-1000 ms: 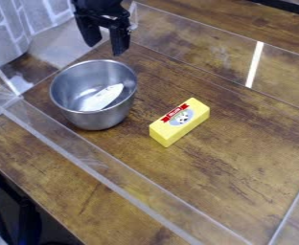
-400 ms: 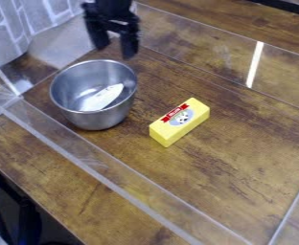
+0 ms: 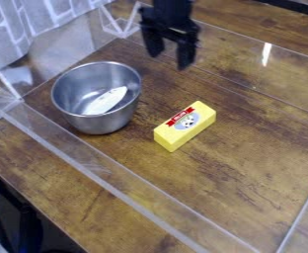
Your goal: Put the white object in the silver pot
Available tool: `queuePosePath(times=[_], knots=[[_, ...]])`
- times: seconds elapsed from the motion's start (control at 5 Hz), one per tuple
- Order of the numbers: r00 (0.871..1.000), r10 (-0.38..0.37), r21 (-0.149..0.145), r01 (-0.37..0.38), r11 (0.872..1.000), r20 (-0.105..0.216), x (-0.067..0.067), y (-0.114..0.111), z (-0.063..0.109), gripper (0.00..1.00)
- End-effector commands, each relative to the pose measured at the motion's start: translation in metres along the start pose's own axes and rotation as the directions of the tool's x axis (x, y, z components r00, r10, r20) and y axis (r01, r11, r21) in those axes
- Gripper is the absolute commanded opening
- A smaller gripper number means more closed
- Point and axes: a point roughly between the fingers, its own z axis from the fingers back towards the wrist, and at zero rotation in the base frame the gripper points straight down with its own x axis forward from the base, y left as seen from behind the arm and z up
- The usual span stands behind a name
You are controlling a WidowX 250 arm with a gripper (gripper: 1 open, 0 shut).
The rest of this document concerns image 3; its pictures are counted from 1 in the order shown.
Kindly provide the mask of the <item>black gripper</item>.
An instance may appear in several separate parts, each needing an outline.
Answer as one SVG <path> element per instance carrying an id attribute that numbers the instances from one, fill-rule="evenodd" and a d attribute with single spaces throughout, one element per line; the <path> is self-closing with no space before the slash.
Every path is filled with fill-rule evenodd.
<path id="1" fill-rule="evenodd" d="M 195 61 L 199 26 L 191 19 L 193 0 L 153 0 L 151 7 L 141 7 L 141 31 L 151 57 L 164 50 L 163 40 L 177 43 L 177 69 L 184 70 Z"/>

